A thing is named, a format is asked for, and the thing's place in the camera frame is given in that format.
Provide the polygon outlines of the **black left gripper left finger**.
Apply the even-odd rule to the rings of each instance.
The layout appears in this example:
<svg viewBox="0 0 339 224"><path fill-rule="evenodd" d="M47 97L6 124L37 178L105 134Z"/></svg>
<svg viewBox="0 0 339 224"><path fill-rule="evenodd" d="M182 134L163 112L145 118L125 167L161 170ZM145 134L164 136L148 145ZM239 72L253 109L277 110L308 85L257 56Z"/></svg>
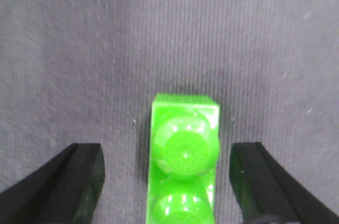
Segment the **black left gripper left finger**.
<svg viewBox="0 0 339 224"><path fill-rule="evenodd" d="M1 223L92 223L103 184L101 144L71 144L1 192Z"/></svg>

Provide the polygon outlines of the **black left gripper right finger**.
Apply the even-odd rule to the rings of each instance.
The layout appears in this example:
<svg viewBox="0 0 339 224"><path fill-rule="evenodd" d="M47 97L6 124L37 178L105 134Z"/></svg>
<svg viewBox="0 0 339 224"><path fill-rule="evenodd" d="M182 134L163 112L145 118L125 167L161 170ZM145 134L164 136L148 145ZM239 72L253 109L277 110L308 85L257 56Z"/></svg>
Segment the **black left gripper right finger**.
<svg viewBox="0 0 339 224"><path fill-rule="evenodd" d="M229 177L244 223L338 223L261 142L232 145Z"/></svg>

